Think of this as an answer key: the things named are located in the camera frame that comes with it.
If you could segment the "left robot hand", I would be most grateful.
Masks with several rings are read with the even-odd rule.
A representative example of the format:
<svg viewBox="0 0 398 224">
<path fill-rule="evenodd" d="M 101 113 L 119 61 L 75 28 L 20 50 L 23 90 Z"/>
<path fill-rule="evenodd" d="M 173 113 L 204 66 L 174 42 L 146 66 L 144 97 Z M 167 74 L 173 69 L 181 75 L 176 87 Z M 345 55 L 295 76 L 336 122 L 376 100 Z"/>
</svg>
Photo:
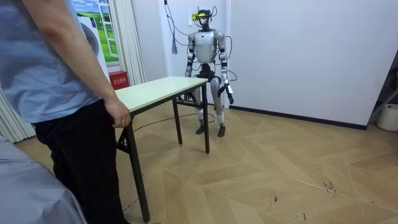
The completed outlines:
<svg viewBox="0 0 398 224">
<path fill-rule="evenodd" d="M 225 91 L 226 94 L 227 94 L 227 97 L 228 97 L 228 99 L 229 99 L 229 103 L 232 105 L 232 104 L 234 103 L 233 90 L 232 90 L 232 88 L 230 87 L 230 84 L 229 84 L 229 83 L 224 84 L 224 85 L 218 90 L 218 97 L 220 97 L 221 94 L 222 94 L 224 91 Z"/>
</svg>

